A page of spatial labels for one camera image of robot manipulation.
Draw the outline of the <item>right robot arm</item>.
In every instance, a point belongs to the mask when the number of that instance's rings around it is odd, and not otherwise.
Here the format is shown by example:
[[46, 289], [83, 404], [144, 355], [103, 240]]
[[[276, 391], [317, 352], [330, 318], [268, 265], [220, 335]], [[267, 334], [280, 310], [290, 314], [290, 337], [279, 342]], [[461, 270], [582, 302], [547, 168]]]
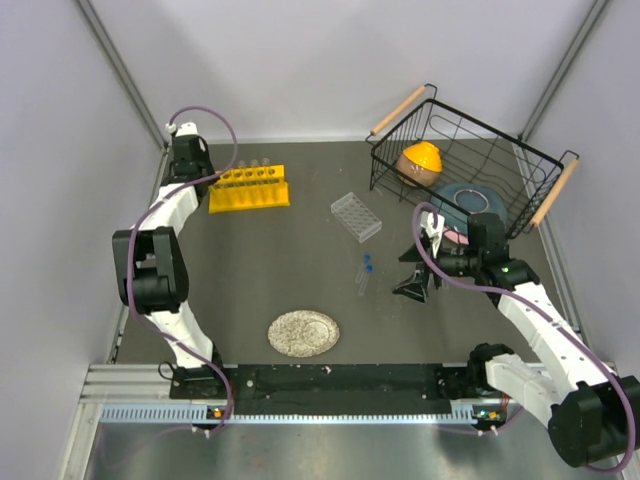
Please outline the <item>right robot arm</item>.
[[417, 263], [436, 284], [486, 294], [545, 368], [535, 371], [504, 347], [482, 347], [470, 357], [469, 388], [514, 399], [546, 428], [566, 464], [598, 472], [597, 462], [617, 458], [607, 471], [622, 472], [639, 448], [638, 380], [616, 374], [571, 329], [530, 266], [511, 256], [498, 215], [470, 215], [467, 242], [457, 249], [442, 247], [444, 227], [437, 209], [420, 203], [412, 214], [414, 244], [401, 261]]

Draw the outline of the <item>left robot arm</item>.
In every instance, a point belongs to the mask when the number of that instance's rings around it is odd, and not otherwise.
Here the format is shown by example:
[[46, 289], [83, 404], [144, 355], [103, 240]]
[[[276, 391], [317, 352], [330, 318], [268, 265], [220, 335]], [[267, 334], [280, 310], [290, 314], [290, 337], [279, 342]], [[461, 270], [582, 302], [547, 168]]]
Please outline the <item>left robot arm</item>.
[[112, 250], [118, 292], [124, 305], [133, 294], [139, 315], [159, 332], [185, 369], [196, 368], [192, 384], [205, 396], [226, 387], [227, 374], [215, 344], [202, 331], [187, 297], [189, 277], [178, 242], [187, 219], [196, 212], [208, 185], [182, 186], [215, 173], [205, 140], [197, 133], [173, 137], [172, 160], [154, 210], [137, 231], [118, 230]]

